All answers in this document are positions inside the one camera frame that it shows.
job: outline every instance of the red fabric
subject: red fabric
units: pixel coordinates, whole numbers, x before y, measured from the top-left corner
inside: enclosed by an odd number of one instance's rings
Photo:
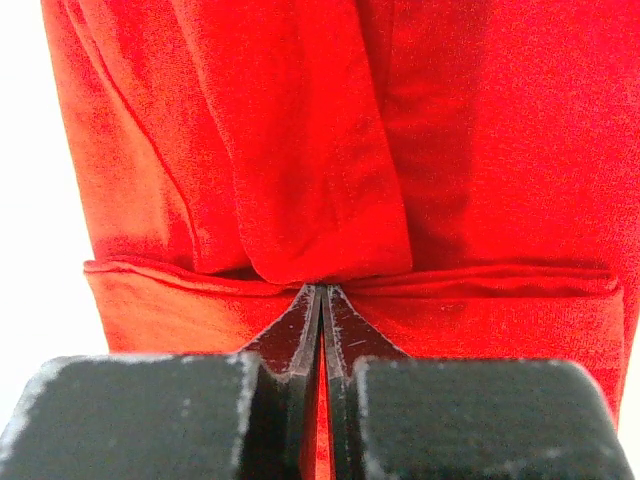
[[[416,356],[579,361],[617,418],[640,3],[43,12],[113,351],[230,351],[302,283],[336,282]]]

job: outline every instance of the white background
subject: white background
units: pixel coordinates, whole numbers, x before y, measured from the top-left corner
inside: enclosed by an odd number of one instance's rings
[[[57,103],[39,2],[0,16],[0,430],[27,379],[53,357],[106,353],[82,275],[92,258]],[[640,348],[620,439],[640,478]]]

